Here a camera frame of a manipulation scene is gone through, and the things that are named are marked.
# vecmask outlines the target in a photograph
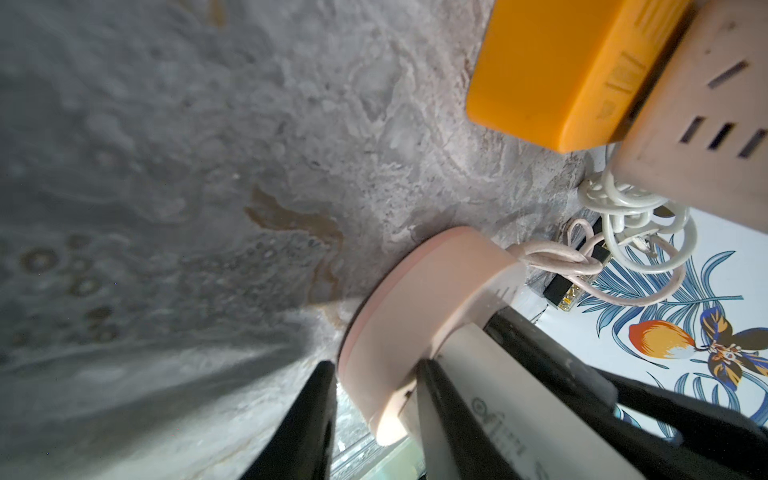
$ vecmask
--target white cable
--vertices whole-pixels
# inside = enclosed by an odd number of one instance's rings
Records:
[[[512,245],[507,251],[530,266],[559,273],[592,296],[616,305],[648,306],[671,297],[685,280],[685,262],[693,254],[698,241],[696,224],[690,218],[690,209],[640,188],[616,184],[609,166],[606,166],[602,173],[591,175],[581,182],[578,193],[587,208],[601,214],[603,233],[595,235],[589,222],[578,218],[568,224],[568,245],[534,240]],[[651,220],[654,210],[662,205],[675,214],[670,225],[660,225]],[[586,235],[584,246],[578,251],[574,248],[572,238],[576,226],[582,227]],[[659,237],[659,234],[670,235],[680,231],[684,232],[680,251]],[[581,276],[597,275],[603,270],[602,264],[591,257],[594,246],[602,240],[605,240],[605,246],[613,258],[629,270],[647,275],[672,271],[669,283],[653,295],[637,299],[608,295],[593,287]],[[624,254],[623,247],[630,245],[654,255],[654,244],[669,255],[669,260],[645,265]]]

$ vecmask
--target marble countertop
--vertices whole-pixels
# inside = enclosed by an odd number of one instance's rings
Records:
[[[491,9],[3,2],[0,476],[236,478],[416,245],[555,236],[597,158],[467,120]]]

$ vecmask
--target floral wallpaper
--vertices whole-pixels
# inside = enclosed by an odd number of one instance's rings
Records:
[[[693,217],[700,242],[673,298],[624,307],[586,296],[569,313],[547,308],[537,325],[590,365],[737,410],[764,425],[768,260],[762,252],[768,236],[703,212]],[[667,259],[661,249],[642,259],[636,250],[627,248],[627,254],[642,263]],[[655,293],[669,278],[669,273],[635,273],[612,261],[594,284],[612,295],[637,298]],[[616,416],[660,437],[674,436],[670,426],[624,407]]]

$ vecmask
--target orange box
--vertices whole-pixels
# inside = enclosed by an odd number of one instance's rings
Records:
[[[690,0],[498,0],[467,115],[561,153],[619,141],[691,9]]]

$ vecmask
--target beige power strip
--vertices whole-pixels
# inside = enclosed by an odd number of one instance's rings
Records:
[[[768,232],[768,0],[695,18],[611,160],[620,182]]]

